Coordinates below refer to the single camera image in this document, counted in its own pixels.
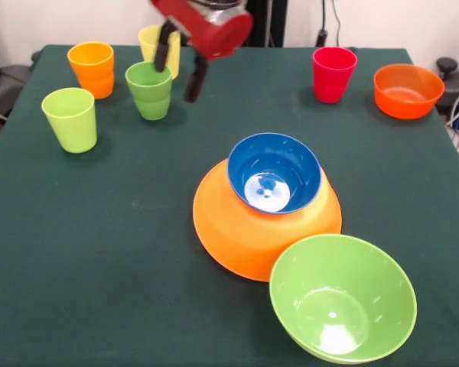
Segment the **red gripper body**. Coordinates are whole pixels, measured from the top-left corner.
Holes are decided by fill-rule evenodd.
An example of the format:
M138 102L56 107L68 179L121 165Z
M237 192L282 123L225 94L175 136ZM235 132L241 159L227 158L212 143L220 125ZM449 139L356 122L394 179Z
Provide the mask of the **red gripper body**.
M253 26L253 16L241 1L159 0L152 4L209 61L234 53Z

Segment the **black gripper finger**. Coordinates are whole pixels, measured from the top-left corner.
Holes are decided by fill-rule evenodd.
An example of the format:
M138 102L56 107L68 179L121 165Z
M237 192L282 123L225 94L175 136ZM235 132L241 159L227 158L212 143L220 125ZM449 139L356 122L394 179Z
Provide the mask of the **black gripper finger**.
M184 100L195 103L202 89L203 82L208 70L208 61L204 55L196 54L194 58L194 71L190 75L184 92Z
M169 51L169 37L173 32L175 32L175 26L171 21L163 23L159 32L154 58L155 69L159 73L163 72L166 67Z

